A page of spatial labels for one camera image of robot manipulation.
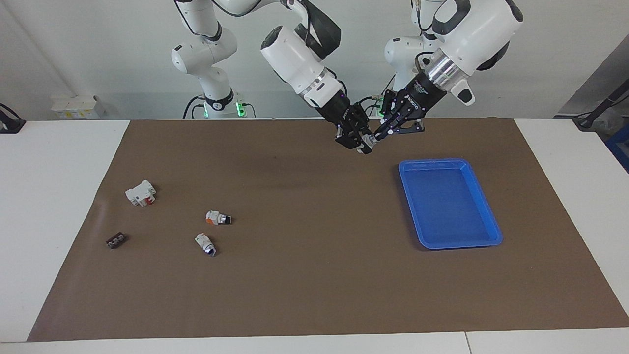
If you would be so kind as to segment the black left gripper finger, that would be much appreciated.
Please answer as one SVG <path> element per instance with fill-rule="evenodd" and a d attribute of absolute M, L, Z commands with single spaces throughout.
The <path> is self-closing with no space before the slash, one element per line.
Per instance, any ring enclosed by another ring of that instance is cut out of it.
<path fill-rule="evenodd" d="M 407 127 L 405 125 L 409 121 L 401 116 L 384 115 L 380 119 L 380 126 L 373 133 L 373 138 L 378 143 L 389 135 L 406 134 Z"/>
<path fill-rule="evenodd" d="M 414 121 L 409 121 L 407 124 L 403 124 L 400 127 L 396 127 L 393 129 L 393 135 L 404 135 L 404 134 L 417 134 L 425 131 L 425 125 L 422 119 L 416 119 Z"/>

